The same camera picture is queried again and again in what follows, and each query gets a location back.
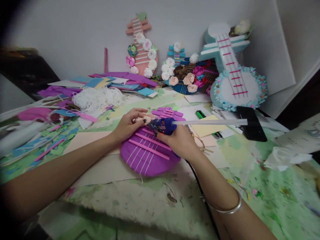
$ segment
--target bracelet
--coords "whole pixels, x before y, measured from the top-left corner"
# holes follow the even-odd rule
[[[209,205],[209,207],[212,208],[212,209],[214,209],[214,210],[216,210],[217,212],[219,212],[219,213],[225,213],[225,214],[232,214],[232,213],[235,213],[236,211],[238,211],[238,210],[240,209],[240,207],[241,207],[241,204],[242,204],[242,197],[241,197],[241,195],[240,195],[240,192],[239,192],[237,189],[235,189],[235,188],[234,188],[234,190],[235,190],[235,191],[237,192],[237,194],[238,194],[239,202],[238,202],[238,204],[237,204],[234,208],[232,208],[232,209],[230,209],[230,210],[227,210],[227,211],[218,210],[218,209],[212,207],[212,206],[208,203],[207,198],[206,198],[206,196],[205,196],[204,194],[203,194],[200,198],[202,198],[204,202],[207,202],[207,204]]]

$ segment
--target black phone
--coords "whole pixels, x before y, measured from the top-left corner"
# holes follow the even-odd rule
[[[258,142],[268,141],[253,108],[238,106],[237,112],[239,113],[241,119],[248,119],[248,125],[242,126],[247,139]]]

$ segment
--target white tissue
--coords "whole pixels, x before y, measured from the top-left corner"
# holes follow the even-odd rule
[[[311,159],[311,154],[297,154],[286,148],[273,147],[272,153],[264,162],[264,165],[268,168],[281,172],[293,164],[299,164]]]

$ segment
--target craft table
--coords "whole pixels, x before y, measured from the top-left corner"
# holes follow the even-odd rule
[[[116,108],[114,112],[107,111],[86,131],[112,131],[121,116],[134,107],[151,111],[164,106],[178,110],[188,105],[190,104],[182,94],[169,88],[160,89],[154,99],[132,97],[132,100]],[[204,104],[204,107],[210,110],[209,103]],[[70,140],[81,129],[77,121],[74,121],[66,130]],[[268,141],[265,143],[249,141],[243,134],[219,140],[220,150],[230,164],[230,168],[220,169],[220,172],[240,191],[243,199],[278,239],[320,238],[320,218],[304,204],[308,201],[319,210],[320,199],[314,181],[320,175],[319,165],[312,160],[283,172],[264,168],[263,160],[267,159],[276,146],[267,131],[266,133]],[[48,155],[39,164],[61,155],[68,144],[66,142],[54,152],[56,155]],[[33,159],[40,153],[41,151],[35,150],[18,162],[1,168],[4,182],[36,167]],[[59,239],[76,238],[84,229],[94,239],[99,234],[103,234],[104,239],[111,239],[116,232],[118,236],[137,234],[150,232],[150,228],[152,233],[157,232],[168,239],[216,239],[199,196],[200,191],[192,172],[148,178],[143,183],[140,179],[133,179],[70,188],[61,196],[60,201],[94,211],[77,207],[72,215],[70,212],[66,215],[64,211],[57,217],[58,211],[55,210],[57,218],[50,219],[51,230],[52,233],[59,232],[61,230],[58,228],[64,226],[61,231],[63,235]]]

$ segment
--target green highlighter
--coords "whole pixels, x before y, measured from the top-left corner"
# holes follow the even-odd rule
[[[196,115],[199,119],[205,118],[206,115],[203,114],[201,110],[196,111]],[[223,138],[219,132],[213,133],[212,135],[216,135],[218,138]]]

